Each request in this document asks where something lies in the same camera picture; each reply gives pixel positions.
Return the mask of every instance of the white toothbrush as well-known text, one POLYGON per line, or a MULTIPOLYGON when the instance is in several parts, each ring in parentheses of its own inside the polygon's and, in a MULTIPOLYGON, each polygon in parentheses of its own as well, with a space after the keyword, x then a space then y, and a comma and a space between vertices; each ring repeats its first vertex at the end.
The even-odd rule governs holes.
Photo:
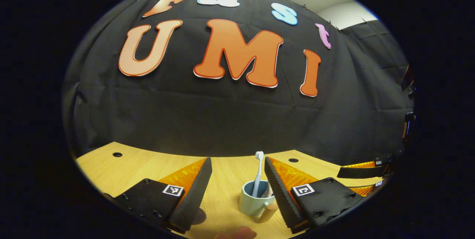
POLYGON ((259 159, 259 171, 258 171, 258 175, 256 176, 256 179, 254 180, 254 189, 252 189, 252 196, 253 197, 258 196, 259 183, 261 181, 261 166, 262 166, 262 159, 263 158, 264 158, 264 152, 263 151, 257 151, 256 152, 256 159, 259 159))

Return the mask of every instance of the human hand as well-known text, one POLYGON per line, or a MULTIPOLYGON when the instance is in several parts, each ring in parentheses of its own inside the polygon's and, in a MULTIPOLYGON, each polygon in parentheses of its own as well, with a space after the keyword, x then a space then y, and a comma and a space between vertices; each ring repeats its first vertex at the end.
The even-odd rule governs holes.
POLYGON ((220 233, 217 234, 214 239, 254 239, 256 238, 258 234, 251 230, 251 228, 242 226, 239 227, 239 229, 232 233, 232 234, 226 234, 226 233, 220 233))

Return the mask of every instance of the mug handle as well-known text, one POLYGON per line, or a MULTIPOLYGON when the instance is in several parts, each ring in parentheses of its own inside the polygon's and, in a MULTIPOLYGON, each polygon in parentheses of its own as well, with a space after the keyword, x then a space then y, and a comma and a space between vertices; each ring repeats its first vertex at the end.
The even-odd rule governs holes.
POLYGON ((265 202, 263 205, 266 208, 264 209, 264 212, 259 218, 259 222, 268 221, 272 217, 272 215, 277 211, 277 209, 279 209, 279 206, 277 205, 277 203, 269 204, 268 202, 265 202))

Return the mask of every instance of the wrinkled fabric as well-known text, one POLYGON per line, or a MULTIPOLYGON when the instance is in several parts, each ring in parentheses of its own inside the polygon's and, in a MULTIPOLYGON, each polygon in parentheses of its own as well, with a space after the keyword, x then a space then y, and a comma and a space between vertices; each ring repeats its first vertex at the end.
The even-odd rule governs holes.
MULTIPOLYGON (((193 156, 243 156, 256 151, 296 149, 348 165, 403 149, 404 115, 413 103, 400 87, 407 60, 394 37, 378 21, 343 29, 288 0, 238 0, 238 7, 171 4, 168 11, 143 18, 158 0, 129 5, 95 26, 78 47, 63 86, 63 119, 78 157, 112 141, 193 156), (272 3, 297 12, 298 24, 278 21, 272 3), (118 68, 127 32, 136 26, 179 19, 161 64, 153 72, 128 77, 118 68), (219 80, 193 74, 207 48, 209 19, 238 24, 246 43, 262 30, 284 39, 278 50, 278 86, 252 85, 226 71, 219 80), (315 23, 329 33, 331 50, 315 23), (316 97, 300 93, 309 49, 322 59, 316 97)), ((157 30, 142 37, 135 58, 146 58, 157 30)), ((252 70, 253 63, 244 72, 252 70)))

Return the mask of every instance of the orange letter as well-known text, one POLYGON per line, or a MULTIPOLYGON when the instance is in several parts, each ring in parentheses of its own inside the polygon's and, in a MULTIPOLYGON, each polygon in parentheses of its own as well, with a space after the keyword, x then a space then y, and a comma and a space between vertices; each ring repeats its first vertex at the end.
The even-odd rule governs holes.
POLYGON ((150 11, 146 12, 143 17, 153 16, 154 14, 159 14, 168 11, 169 9, 171 9, 171 6, 168 5, 170 2, 177 4, 181 1, 183 0, 158 0, 157 4, 155 4, 155 6, 150 11))
POLYGON ((249 64, 255 60, 252 71, 246 76, 248 82, 262 87, 277 87, 275 66, 279 46, 284 42, 282 37, 263 30, 246 43, 238 25, 233 21, 211 19, 207 25, 211 28, 211 36, 202 63, 193 69, 196 76, 222 78, 224 69, 219 62, 224 51, 229 72, 234 80, 241 78, 249 64))
POLYGON ((315 97, 317 96, 317 74, 318 65, 321 63, 321 58, 318 54, 304 50, 304 55, 307 57, 307 71, 305 72, 305 81, 300 85, 300 92, 303 95, 315 97))
POLYGON ((157 25, 159 31, 150 54, 147 58, 140 61, 135 58, 135 50, 139 46, 142 36, 150 29, 150 25, 146 24, 129 30, 127 32, 127 40, 119 56, 120 71, 127 76, 143 76, 152 72, 158 67, 165 54, 171 33, 175 28, 181 26, 182 23, 183 21, 181 20, 169 20, 159 23, 157 25))

